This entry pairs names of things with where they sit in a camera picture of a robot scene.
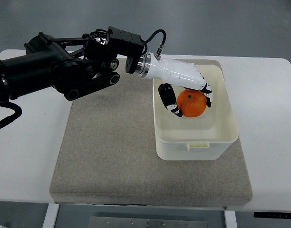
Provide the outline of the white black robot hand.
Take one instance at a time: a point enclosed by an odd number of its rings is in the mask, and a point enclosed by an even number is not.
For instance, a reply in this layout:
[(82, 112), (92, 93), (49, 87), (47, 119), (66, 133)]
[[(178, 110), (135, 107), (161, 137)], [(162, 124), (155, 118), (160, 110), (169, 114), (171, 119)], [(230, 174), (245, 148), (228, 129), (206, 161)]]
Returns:
[(212, 89), (193, 63), (167, 58), (157, 60), (155, 57), (151, 57), (144, 78), (158, 78), (162, 81), (158, 92), (163, 105), (178, 117), (182, 117), (183, 114), (178, 108), (177, 97), (185, 89), (202, 92), (206, 97), (207, 107), (212, 104)]

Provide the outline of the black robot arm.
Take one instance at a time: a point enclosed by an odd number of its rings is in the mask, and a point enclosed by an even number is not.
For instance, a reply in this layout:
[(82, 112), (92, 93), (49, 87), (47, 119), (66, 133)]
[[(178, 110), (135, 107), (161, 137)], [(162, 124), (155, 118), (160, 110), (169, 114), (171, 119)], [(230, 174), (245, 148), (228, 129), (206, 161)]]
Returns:
[(13, 102), (20, 96), (53, 87), (72, 101), (116, 84), (117, 56), (126, 56), (126, 72), (134, 73), (147, 44), (139, 35), (114, 27), (80, 38), (40, 32), (24, 45), (24, 56), (0, 60), (0, 107), (13, 111), (0, 120), (0, 129), (21, 116), (21, 107)]

